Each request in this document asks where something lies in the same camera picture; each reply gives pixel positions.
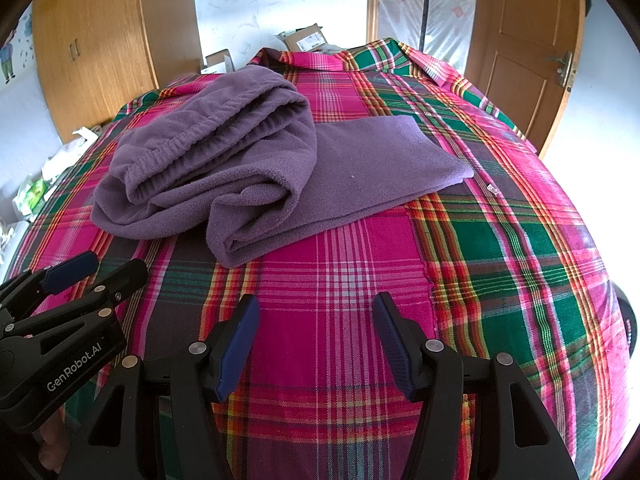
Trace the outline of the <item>brown cardboard box with label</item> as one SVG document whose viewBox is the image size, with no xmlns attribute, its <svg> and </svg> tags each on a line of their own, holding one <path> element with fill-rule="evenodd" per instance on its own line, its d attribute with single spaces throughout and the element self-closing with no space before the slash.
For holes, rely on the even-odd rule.
<svg viewBox="0 0 640 480">
<path fill-rule="evenodd" d="M 328 43 L 317 23 L 292 32 L 280 32 L 278 38 L 291 52 L 314 52 Z"/>
</svg>

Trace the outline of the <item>black vertical pole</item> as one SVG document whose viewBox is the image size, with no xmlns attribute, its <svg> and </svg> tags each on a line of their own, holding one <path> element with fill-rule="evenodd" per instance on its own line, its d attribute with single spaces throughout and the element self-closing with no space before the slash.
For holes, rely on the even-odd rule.
<svg viewBox="0 0 640 480">
<path fill-rule="evenodd" d="M 420 36 L 419 36 L 419 50 L 424 52 L 425 47 L 425 38 L 427 33 L 427 24 L 428 24 L 428 11 L 430 10 L 430 0 L 422 1 L 422 14 L 421 14 L 421 26 L 420 26 Z"/>
</svg>

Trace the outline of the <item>green wet wipes pack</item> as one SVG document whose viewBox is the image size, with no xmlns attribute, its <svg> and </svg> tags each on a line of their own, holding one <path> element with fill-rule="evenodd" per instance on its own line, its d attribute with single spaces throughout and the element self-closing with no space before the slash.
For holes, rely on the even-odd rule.
<svg viewBox="0 0 640 480">
<path fill-rule="evenodd" d="M 36 180 L 25 179 L 18 188 L 16 195 L 12 198 L 12 205 L 16 213 L 22 217 L 30 216 L 35 211 L 36 206 L 43 200 L 48 188 L 48 182 L 43 178 Z"/>
</svg>

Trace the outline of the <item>wooden wardrobe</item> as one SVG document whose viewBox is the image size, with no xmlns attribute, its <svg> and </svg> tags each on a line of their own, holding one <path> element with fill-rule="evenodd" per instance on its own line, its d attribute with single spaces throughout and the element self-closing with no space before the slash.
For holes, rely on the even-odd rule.
<svg viewBox="0 0 640 480">
<path fill-rule="evenodd" d="M 194 0 L 34 0 L 32 32 L 41 89 L 64 143 L 202 65 Z"/>
</svg>

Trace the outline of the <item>wooden door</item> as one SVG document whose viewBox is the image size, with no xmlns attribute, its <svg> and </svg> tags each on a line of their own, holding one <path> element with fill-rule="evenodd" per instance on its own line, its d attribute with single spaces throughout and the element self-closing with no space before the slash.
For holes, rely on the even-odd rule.
<svg viewBox="0 0 640 480">
<path fill-rule="evenodd" d="M 582 50 L 586 0 L 476 0 L 465 77 L 544 156 Z"/>
</svg>

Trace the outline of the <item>white open cardboard box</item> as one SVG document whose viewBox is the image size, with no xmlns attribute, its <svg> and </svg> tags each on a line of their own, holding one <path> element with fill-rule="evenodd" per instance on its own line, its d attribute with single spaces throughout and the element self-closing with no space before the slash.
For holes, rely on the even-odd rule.
<svg viewBox="0 0 640 480">
<path fill-rule="evenodd" d="M 202 74 L 228 74 L 234 71 L 235 67 L 228 49 L 206 55 L 201 68 Z"/>
</svg>

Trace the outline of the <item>pink green plaid bedsheet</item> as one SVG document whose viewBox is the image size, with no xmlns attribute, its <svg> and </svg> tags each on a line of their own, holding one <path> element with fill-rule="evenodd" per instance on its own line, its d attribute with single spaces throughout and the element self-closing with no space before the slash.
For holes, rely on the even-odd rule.
<svg viewBox="0 0 640 480">
<path fill-rule="evenodd" d="M 239 388 L 216 408 L 239 479 L 396 479 L 419 409 L 396 389 L 372 325 L 381 290 L 467 356 L 504 351 L 554 419 L 578 476 L 601 479 L 628 427 L 627 338 L 584 220 L 514 125 L 451 68 L 393 39 L 334 55 L 261 50 L 333 122 L 406 115 L 467 160 L 462 184 L 228 270 L 203 228 L 135 242 L 98 229 L 92 194 L 119 138 L 178 107 L 206 76 L 124 105 L 27 230 L 11 274 L 92 250 L 150 278 L 118 310 L 130 351 L 159 359 L 209 332 L 246 292 L 260 325 Z"/>
</svg>

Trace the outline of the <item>purple fleece pants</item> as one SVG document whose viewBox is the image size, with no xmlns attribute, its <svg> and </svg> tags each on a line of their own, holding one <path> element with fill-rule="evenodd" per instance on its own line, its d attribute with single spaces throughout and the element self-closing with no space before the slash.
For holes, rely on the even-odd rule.
<svg viewBox="0 0 640 480">
<path fill-rule="evenodd" d="M 316 122 L 292 82 L 250 66 L 125 132 L 91 218 L 130 240 L 204 224 L 233 268 L 473 174 L 410 116 Z"/>
</svg>

